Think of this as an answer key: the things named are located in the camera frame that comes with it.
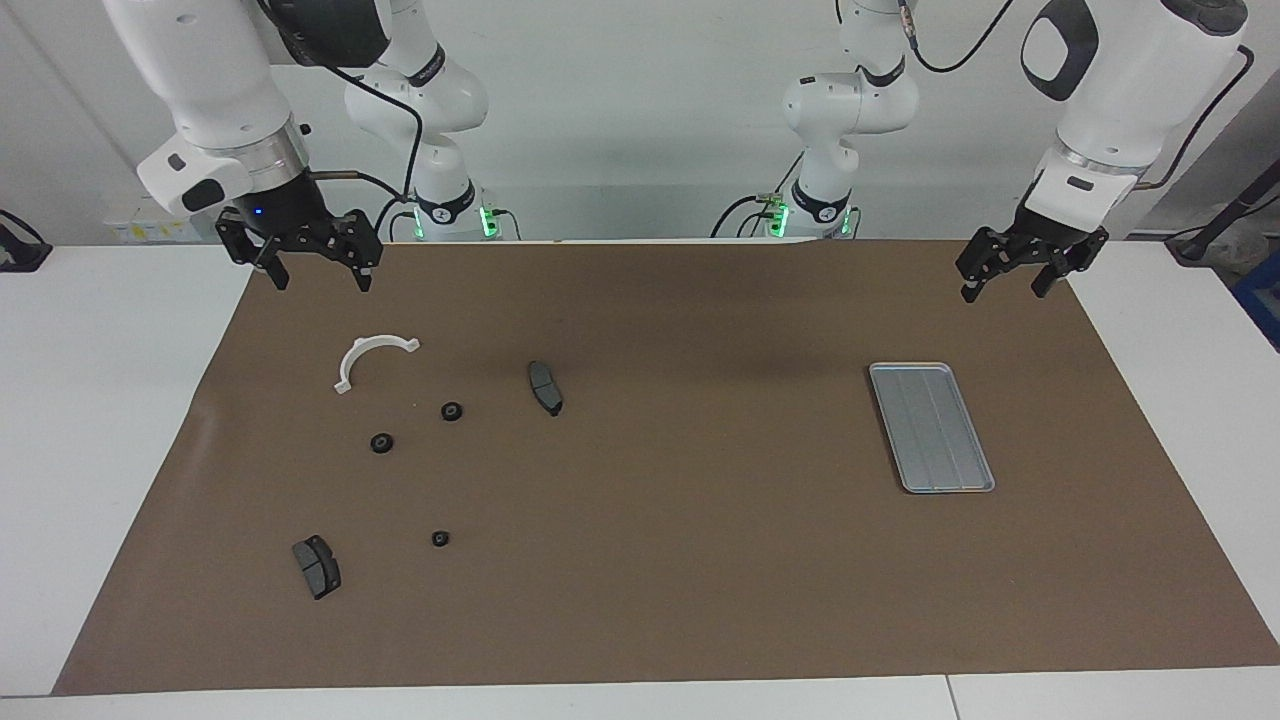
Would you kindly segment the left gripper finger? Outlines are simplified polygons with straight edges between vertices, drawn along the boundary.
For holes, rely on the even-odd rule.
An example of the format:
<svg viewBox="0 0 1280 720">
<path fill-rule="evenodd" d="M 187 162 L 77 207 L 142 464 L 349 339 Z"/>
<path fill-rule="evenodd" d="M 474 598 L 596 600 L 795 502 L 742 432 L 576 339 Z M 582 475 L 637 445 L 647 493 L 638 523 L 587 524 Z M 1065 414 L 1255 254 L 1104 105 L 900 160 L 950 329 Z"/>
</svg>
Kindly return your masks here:
<svg viewBox="0 0 1280 720">
<path fill-rule="evenodd" d="M 961 296 L 974 304 L 986 284 L 1009 272 L 1007 236 L 992 228 L 979 228 L 955 261 L 964 279 Z"/>
<path fill-rule="evenodd" d="M 1044 249 L 1044 265 L 1030 283 L 1037 299 L 1046 299 L 1050 291 L 1075 270 L 1069 249 Z"/>
</svg>

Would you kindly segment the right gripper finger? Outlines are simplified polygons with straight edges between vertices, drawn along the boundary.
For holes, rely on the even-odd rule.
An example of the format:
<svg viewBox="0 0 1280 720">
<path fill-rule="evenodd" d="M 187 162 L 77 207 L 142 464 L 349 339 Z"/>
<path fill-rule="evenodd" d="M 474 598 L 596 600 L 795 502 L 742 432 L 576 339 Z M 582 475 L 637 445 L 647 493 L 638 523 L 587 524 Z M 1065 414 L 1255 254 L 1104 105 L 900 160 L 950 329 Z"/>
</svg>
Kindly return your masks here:
<svg viewBox="0 0 1280 720">
<path fill-rule="evenodd" d="M 291 274 L 279 258 L 280 249 L 282 240 L 279 237 L 265 238 L 255 256 L 255 268 L 264 272 L 276 290 L 284 291 L 289 284 Z"/>
<path fill-rule="evenodd" d="M 383 246 L 379 240 L 351 240 L 346 247 L 346 265 L 362 293 L 372 284 L 374 269 L 381 259 Z"/>
</svg>

